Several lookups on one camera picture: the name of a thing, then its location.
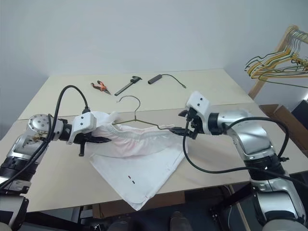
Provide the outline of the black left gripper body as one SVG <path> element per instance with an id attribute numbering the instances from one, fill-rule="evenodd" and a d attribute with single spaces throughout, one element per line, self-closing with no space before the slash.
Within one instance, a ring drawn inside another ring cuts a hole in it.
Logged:
<path id="1" fill-rule="evenodd" d="M 89 140 L 91 140 L 92 135 L 91 134 L 77 134 L 74 138 L 73 143 L 79 145 L 79 155 L 78 156 L 84 156 L 85 154 L 85 144 Z"/>

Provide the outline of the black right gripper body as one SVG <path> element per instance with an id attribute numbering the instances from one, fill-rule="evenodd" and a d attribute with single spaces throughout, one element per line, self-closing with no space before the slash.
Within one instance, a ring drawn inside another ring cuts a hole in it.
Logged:
<path id="1" fill-rule="evenodd" d="M 186 134 L 191 139 L 195 140 L 198 134 L 204 134 L 203 122 L 201 118 L 197 115 L 197 111 L 195 109 L 190 108 L 188 110 L 186 121 L 187 121 L 187 126 L 190 124 L 191 128 L 193 128 L 193 131 L 188 129 L 188 131 L 186 132 Z"/>

